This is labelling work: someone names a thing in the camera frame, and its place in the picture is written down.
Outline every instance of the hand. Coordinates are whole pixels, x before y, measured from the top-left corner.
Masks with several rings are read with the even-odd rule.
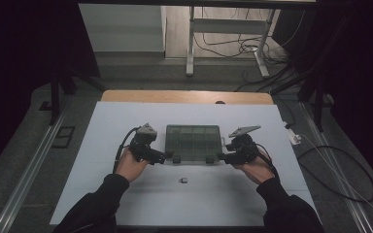
[[[269,157],[268,155],[266,155],[264,151],[259,150],[259,152],[266,158]],[[272,173],[271,169],[269,169],[269,166],[259,156],[256,159],[254,159],[251,163],[232,166],[235,169],[242,170],[245,173],[245,175],[247,175],[247,177],[256,184],[261,184],[271,178],[274,178],[274,174]]]
[[[138,162],[135,159],[135,156],[132,155],[131,151],[128,148],[125,148],[120,157],[115,174],[125,177],[131,183],[141,176],[145,167],[147,167],[149,163],[150,162],[145,159]]]

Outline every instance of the black sleeve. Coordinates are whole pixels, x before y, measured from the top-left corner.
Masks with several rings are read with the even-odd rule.
[[[102,232],[116,232],[115,213],[119,207],[120,197],[128,188],[129,182],[123,176],[106,176],[98,190],[88,193],[77,202],[53,232],[72,232],[81,228],[99,228]]]
[[[288,196],[279,180],[270,179],[256,191],[267,205],[264,225],[268,232],[324,232],[315,210],[298,196]]]

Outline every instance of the white tabletop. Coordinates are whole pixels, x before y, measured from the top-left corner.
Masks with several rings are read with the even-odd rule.
[[[260,125],[250,135],[267,148],[288,194],[314,207],[275,105],[208,105],[98,102],[81,149],[53,214],[58,224],[88,192],[112,173],[118,147],[126,133],[149,123],[158,136],[152,148],[164,151],[168,124],[218,125],[226,143],[239,126]],[[187,183],[179,183],[187,178]],[[129,226],[262,226],[263,199],[241,171],[215,165],[147,166],[120,200],[118,225]]]

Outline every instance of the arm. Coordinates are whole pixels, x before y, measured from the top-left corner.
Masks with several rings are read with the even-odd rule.
[[[261,158],[257,157],[251,163],[234,167],[259,184],[256,191],[266,202],[264,225],[268,232],[324,232],[314,209],[298,196],[288,196]]]
[[[149,161],[137,162],[132,153],[125,149],[114,174],[105,177],[98,190],[85,195],[68,212],[53,232],[72,232],[90,229],[96,232],[116,232],[115,213],[122,194],[144,171]]]

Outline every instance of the wooden edge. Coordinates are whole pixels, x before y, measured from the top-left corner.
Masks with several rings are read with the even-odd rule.
[[[107,90],[102,102],[141,102],[141,103],[189,103],[240,105],[273,105],[271,95],[267,93],[220,92],[196,90]]]

